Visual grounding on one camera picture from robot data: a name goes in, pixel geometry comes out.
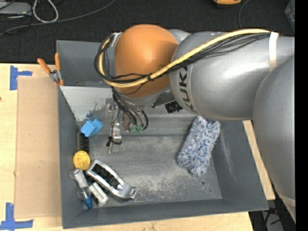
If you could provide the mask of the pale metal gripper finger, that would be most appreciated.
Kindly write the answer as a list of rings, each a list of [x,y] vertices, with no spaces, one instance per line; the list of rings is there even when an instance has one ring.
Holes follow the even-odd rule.
[[[108,153],[113,154],[113,153],[119,153],[119,152],[120,152],[120,144],[112,142],[109,146]]]
[[[120,129],[113,128],[111,132],[111,138],[113,144],[121,144],[121,134]]]

